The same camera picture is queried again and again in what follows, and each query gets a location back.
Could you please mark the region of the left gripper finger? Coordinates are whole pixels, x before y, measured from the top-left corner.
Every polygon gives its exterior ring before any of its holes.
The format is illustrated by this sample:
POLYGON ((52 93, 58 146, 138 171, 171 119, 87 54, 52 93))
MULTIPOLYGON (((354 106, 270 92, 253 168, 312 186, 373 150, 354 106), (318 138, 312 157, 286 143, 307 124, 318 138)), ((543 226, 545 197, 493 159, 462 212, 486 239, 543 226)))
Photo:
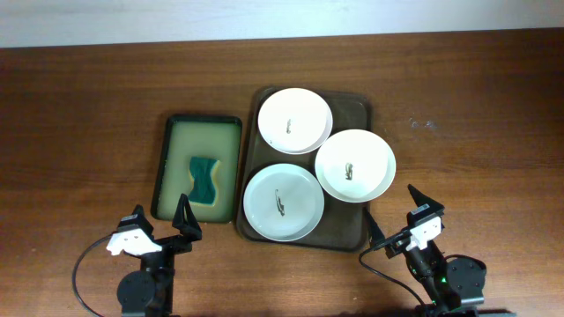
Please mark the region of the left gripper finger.
POLYGON ((177 229, 181 235, 191 237, 193 241, 198 241, 203 238, 202 229, 192 212, 189 198, 185 194, 180 195, 172 226, 177 229))
POLYGON ((123 217, 116 229, 121 240, 154 240, 152 233, 153 226, 141 205, 137 205, 130 215, 123 217))

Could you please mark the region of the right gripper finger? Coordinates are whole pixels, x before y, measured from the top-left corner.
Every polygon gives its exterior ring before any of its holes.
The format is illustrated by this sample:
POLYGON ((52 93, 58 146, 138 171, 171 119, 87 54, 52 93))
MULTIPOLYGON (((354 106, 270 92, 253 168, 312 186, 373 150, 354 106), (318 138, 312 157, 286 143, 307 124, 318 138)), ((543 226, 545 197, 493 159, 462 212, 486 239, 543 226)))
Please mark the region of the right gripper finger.
POLYGON ((445 207, 441 203, 438 203, 429 196, 424 195, 412 184, 409 184, 407 188, 417 206, 415 210, 410 211, 406 215, 409 227, 417 227, 435 217, 442 217, 444 215, 445 207))
POLYGON ((386 238, 367 207, 363 209, 363 216, 367 222, 369 247, 381 248, 386 238))

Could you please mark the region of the green and yellow sponge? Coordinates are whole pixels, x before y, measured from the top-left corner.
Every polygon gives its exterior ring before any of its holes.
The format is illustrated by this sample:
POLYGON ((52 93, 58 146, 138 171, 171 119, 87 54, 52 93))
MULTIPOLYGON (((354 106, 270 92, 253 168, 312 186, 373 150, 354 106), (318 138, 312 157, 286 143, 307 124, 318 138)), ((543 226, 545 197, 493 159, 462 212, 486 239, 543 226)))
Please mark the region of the green and yellow sponge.
POLYGON ((203 206, 213 206, 218 197, 218 189, 214 179, 220 161, 215 158, 192 157, 189 161, 189 177, 192 189, 189 201, 203 206))

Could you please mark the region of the white plate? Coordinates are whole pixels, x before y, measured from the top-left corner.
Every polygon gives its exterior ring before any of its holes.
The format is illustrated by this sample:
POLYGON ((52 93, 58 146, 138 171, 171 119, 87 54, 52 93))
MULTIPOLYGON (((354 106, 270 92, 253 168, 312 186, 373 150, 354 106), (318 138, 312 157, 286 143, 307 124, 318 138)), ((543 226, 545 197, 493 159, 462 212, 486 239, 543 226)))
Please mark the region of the white plate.
POLYGON ((325 202, 317 178, 303 167, 275 164, 258 171, 243 194, 250 226, 267 240, 290 242, 310 234, 325 202))
POLYGON ((309 153, 330 136, 333 115, 328 102, 303 88, 274 92, 260 107, 260 135, 277 151, 291 155, 309 153))
POLYGON ((330 136, 315 156, 315 175, 331 196, 347 203, 365 203, 392 184, 397 162, 378 135, 347 129, 330 136))

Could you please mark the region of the white plate top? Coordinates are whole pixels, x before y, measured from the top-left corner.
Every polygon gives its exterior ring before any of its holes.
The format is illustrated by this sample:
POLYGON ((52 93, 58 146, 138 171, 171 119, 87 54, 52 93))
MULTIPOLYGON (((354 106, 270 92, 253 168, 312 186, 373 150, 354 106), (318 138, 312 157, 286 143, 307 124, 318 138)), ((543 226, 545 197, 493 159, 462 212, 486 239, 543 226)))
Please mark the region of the white plate top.
POLYGON ((328 102, 303 88, 274 92, 260 107, 260 135, 277 151, 291 155, 309 153, 330 136, 333 115, 328 102))

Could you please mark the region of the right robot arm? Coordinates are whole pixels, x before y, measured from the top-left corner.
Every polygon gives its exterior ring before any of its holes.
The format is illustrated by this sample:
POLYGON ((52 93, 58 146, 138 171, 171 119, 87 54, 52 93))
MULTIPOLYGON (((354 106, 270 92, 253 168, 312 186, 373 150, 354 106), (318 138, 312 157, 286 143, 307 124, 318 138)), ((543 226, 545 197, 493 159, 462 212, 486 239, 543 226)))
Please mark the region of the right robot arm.
POLYGON ((413 185, 407 188, 416 209, 406 214, 407 226, 400 232, 384 237, 370 213, 365 213, 371 238, 369 248, 359 255, 360 265, 413 295, 419 302, 415 308, 417 316, 477 316, 477 306, 485 302, 486 265, 467 255, 444 255, 434 242, 444 229, 444 206, 413 185), (412 277, 431 299, 429 304, 405 283, 364 263, 365 255, 380 249, 390 259, 404 256, 412 277))

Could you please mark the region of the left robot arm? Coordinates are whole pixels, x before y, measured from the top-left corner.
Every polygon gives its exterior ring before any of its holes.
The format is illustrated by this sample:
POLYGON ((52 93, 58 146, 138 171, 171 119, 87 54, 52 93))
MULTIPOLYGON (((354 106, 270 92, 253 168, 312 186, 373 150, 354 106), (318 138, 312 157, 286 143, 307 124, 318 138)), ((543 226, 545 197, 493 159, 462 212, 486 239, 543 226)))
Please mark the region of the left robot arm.
POLYGON ((172 221, 179 231, 174 236, 156 239, 153 227, 138 205, 123 217, 107 245, 111 255, 124 253, 140 260, 140 269, 119 283, 116 297, 123 316, 169 316, 173 310, 174 258, 192 250, 202 239, 202 230, 190 208, 189 198, 180 195, 172 221))

